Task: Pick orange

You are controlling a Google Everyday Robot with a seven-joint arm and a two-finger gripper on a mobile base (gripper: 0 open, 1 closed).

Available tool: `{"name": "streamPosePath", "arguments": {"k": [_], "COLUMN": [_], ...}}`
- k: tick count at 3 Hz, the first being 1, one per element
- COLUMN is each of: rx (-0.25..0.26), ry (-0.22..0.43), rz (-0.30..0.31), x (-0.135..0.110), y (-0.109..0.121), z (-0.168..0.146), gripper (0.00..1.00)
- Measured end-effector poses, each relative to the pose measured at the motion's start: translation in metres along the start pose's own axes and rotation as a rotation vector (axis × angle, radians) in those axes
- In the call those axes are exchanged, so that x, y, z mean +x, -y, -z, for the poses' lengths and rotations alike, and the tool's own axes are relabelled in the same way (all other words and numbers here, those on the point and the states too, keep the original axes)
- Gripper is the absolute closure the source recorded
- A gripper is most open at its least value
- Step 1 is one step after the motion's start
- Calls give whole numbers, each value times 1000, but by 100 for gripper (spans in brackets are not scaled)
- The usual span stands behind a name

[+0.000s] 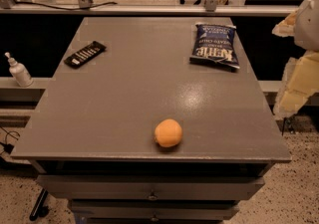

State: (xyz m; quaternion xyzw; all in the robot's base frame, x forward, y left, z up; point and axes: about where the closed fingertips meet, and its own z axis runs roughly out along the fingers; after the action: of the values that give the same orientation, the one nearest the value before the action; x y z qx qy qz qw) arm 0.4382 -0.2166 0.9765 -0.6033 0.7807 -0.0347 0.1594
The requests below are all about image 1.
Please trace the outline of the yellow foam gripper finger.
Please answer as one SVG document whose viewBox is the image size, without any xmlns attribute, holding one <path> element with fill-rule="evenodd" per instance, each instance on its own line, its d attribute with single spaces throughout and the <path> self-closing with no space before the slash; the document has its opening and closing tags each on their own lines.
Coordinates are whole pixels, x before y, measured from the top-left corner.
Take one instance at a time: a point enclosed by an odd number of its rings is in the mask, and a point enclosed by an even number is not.
<svg viewBox="0 0 319 224">
<path fill-rule="evenodd" d="M 276 24 L 272 29 L 272 34 L 278 37 L 293 37 L 297 12 L 290 13 L 284 20 Z"/>
<path fill-rule="evenodd" d="M 297 114 L 308 99 L 318 92 L 319 53 L 306 51 L 299 59 L 290 58 L 275 99 L 275 118 L 284 119 Z"/>
</svg>

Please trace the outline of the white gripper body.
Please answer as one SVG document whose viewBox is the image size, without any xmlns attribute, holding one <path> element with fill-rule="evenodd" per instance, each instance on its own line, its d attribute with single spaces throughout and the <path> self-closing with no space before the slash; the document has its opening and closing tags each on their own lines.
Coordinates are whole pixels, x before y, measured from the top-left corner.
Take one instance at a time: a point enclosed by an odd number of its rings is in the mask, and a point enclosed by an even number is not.
<svg viewBox="0 0 319 224">
<path fill-rule="evenodd" d="M 294 43 L 305 50 L 319 50 L 319 0 L 304 0 L 299 6 Z"/>
</svg>

